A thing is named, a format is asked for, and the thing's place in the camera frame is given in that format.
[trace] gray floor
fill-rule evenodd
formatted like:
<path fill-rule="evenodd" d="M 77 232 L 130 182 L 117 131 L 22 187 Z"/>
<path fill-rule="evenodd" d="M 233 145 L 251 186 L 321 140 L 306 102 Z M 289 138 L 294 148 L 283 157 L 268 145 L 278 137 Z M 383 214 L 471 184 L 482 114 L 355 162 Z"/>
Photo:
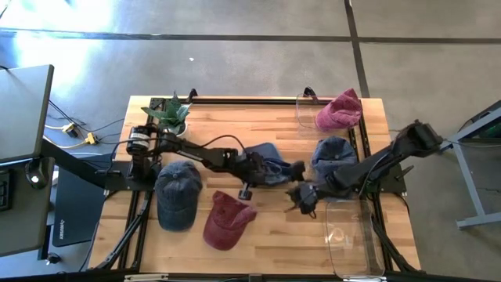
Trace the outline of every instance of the gray floor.
<path fill-rule="evenodd" d="M 351 3 L 359 36 L 501 37 L 501 4 L 496 0 Z M 0 27 L 141 34 L 350 34 L 342 0 L 12 0 Z M 383 98 L 393 129 L 419 118 L 449 136 L 501 98 L 501 45 L 373 43 L 360 47 L 369 94 Z M 0 64 L 56 67 L 52 100 L 89 128 L 122 118 L 130 95 L 187 93 L 196 88 L 205 96 L 295 96 L 306 85 L 319 95 L 336 95 L 349 87 L 358 90 L 354 62 L 349 42 L 82 40 L 47 34 L 0 38 Z M 99 133 L 104 136 L 120 128 L 117 124 Z M 74 142 L 57 132 L 46 133 L 61 144 Z M 110 150 L 100 145 L 75 151 Z M 482 156 L 473 152 L 471 157 Z M 444 154 L 405 164 L 416 166 L 405 180 L 423 269 L 501 280 L 501 223 L 464 231 L 456 228 L 456 220 L 473 216 L 474 208 L 455 157 Z M 501 209 L 501 193 L 481 191 L 481 196 L 486 209 Z M 55 266 L 36 262 L 34 252 L 0 258 L 0 277 L 75 271 L 86 247 L 57 249 L 64 262 Z M 28 266 L 16 267 L 21 261 Z"/>

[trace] wooden table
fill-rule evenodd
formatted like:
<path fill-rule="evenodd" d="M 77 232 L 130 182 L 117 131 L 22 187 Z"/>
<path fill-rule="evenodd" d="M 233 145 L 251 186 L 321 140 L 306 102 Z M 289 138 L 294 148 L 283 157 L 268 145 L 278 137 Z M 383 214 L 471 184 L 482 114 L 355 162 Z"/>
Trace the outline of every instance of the wooden table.
<path fill-rule="evenodd" d="M 149 105 L 150 98 L 152 97 L 131 97 L 121 139 L 128 138 L 132 126 L 144 125 L 146 114 L 140 108 Z M 383 102 L 381 99 L 362 99 L 362 105 L 370 149 L 375 153 L 391 141 Z M 331 135 L 347 138 L 348 131 L 324 133 L 301 127 L 297 123 L 295 111 L 295 105 L 195 103 L 187 118 L 189 132 L 184 137 L 199 144 L 223 134 L 238 136 L 244 146 L 271 142 L 276 144 L 285 161 L 304 160 L 307 172 L 311 173 L 310 159 L 318 140 Z M 359 139 L 359 130 L 356 129 L 355 133 Z M 239 148 L 233 139 L 220 139 L 211 145 Z M 183 158 L 176 154 L 164 154 L 163 162 L 166 164 Z M 124 144 L 119 147 L 116 159 L 121 161 L 130 159 Z M 254 196 L 250 204 L 256 207 L 258 216 L 255 221 L 249 223 L 239 243 L 229 251 L 218 251 L 208 246 L 202 238 L 202 232 L 212 208 L 212 194 L 220 190 L 237 198 L 242 183 L 229 174 L 211 172 L 202 164 L 196 164 L 196 167 L 204 181 L 204 188 L 199 197 L 193 228 L 183 233 L 172 233 L 161 229 L 157 217 L 157 199 L 154 198 L 146 231 L 141 272 L 289 274 L 333 272 L 325 244 L 323 223 L 325 204 L 319 203 L 317 219 L 301 215 L 297 210 L 284 213 L 291 206 L 284 191 L 293 187 L 294 183 L 274 188 L 253 188 Z M 90 258 L 91 267 L 104 260 L 124 232 L 130 200 L 130 192 L 119 192 L 104 204 Z M 381 204 L 388 236 L 409 263 L 420 268 L 405 205 L 396 196 L 387 194 L 381 195 Z M 132 260 L 135 250 L 135 240 L 133 237 L 129 261 Z M 335 263 L 343 263 L 342 257 L 334 259 Z"/>

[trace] metal stand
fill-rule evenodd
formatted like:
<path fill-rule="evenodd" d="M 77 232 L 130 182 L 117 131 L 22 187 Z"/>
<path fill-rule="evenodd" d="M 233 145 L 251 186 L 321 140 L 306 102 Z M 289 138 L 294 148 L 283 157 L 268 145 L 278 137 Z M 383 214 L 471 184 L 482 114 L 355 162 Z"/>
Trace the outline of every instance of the metal stand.
<path fill-rule="evenodd" d="M 461 172 L 463 173 L 464 180 L 468 187 L 468 192 L 470 193 L 471 200 L 475 206 L 475 211 L 477 216 L 470 217 L 468 219 L 456 221 L 459 229 L 468 226 L 478 226 L 481 224 L 491 223 L 491 222 L 501 222 L 501 212 L 485 214 L 484 207 L 480 201 L 480 197 L 477 193 L 477 187 L 475 186 L 473 177 L 471 176 L 471 170 L 468 167 L 468 163 L 463 154 L 463 149 L 461 148 L 460 142 L 463 138 L 471 138 L 477 136 L 480 132 L 483 132 L 487 128 L 492 127 L 496 123 L 501 122 L 501 107 L 497 110 L 492 111 L 490 114 L 485 115 L 480 118 L 472 125 L 467 126 L 465 129 L 457 132 L 455 135 L 447 138 L 440 147 L 440 151 L 443 152 L 449 148 L 454 149 L 456 153 L 457 161 L 460 163 Z"/>

